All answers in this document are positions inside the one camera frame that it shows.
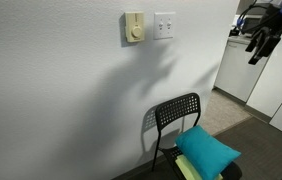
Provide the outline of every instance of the black chair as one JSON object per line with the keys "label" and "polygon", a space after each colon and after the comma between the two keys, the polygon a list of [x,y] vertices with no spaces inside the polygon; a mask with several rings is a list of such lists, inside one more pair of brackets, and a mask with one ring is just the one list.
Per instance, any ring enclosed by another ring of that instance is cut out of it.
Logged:
{"label": "black chair", "polygon": [[[169,149],[160,148],[159,145],[161,140],[161,131],[173,121],[180,119],[181,117],[185,117],[186,115],[195,113],[197,113],[198,115],[196,120],[194,121],[193,126],[197,125],[201,116],[200,97],[196,93],[186,94],[166,101],[157,106],[155,110],[155,118],[158,129],[158,140],[152,164],[152,171],[154,171],[157,153],[158,150],[160,150],[166,157],[168,163],[172,167],[177,177],[179,179],[185,179],[181,170],[175,163],[177,156],[181,155],[182,152],[177,146]],[[223,176],[224,180],[237,180],[242,177],[242,172],[240,168],[232,162],[225,170],[223,170],[221,175]]]}

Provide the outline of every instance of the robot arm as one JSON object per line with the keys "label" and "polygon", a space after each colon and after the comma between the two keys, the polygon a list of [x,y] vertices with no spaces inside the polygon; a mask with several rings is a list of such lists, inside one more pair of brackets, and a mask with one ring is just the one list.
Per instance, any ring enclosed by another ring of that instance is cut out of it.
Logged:
{"label": "robot arm", "polygon": [[268,57],[281,40],[282,0],[273,1],[274,0],[271,1],[270,6],[267,8],[266,13],[262,16],[257,26],[245,30],[241,29],[244,16],[250,9],[254,7],[264,8],[256,6],[256,1],[240,15],[237,21],[237,28],[242,34],[254,30],[252,40],[246,49],[247,52],[252,52],[255,49],[249,64],[255,65],[262,57]]}

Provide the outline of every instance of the teal cushion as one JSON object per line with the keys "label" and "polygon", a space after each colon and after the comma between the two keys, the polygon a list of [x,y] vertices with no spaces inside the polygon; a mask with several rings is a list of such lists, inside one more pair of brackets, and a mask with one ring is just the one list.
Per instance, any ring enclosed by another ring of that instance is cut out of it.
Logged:
{"label": "teal cushion", "polygon": [[210,136],[201,126],[182,133],[176,144],[203,180],[215,179],[241,154]]}

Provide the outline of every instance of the switch plate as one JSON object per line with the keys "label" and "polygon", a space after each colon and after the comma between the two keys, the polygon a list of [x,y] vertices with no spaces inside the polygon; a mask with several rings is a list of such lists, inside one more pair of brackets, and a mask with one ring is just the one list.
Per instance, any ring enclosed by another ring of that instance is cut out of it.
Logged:
{"label": "switch plate", "polygon": [[154,13],[154,39],[173,38],[175,12]]}
{"label": "switch plate", "polygon": [[144,14],[143,12],[125,13],[125,34],[128,42],[144,40]]}

